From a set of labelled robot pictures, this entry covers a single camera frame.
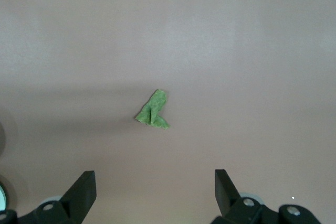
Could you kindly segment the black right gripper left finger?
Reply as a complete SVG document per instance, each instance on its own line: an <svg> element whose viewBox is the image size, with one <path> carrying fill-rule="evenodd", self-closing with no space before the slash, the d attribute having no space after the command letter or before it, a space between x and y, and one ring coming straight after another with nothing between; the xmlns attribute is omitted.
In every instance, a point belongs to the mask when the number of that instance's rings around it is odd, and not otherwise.
<svg viewBox="0 0 336 224"><path fill-rule="evenodd" d="M97 197L94 171L85 171L59 200L41 204L17 223L82 223Z"/></svg>

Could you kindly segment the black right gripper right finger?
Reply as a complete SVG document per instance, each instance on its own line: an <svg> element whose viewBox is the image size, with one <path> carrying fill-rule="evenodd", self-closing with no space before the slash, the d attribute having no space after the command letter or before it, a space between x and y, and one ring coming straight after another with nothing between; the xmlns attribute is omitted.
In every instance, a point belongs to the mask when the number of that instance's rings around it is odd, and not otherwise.
<svg viewBox="0 0 336 224"><path fill-rule="evenodd" d="M251 197L242 197L224 169L215 171L215 198L221 212L212 223L221 224L320 224L317 217L299 205L282 205L273 211Z"/></svg>

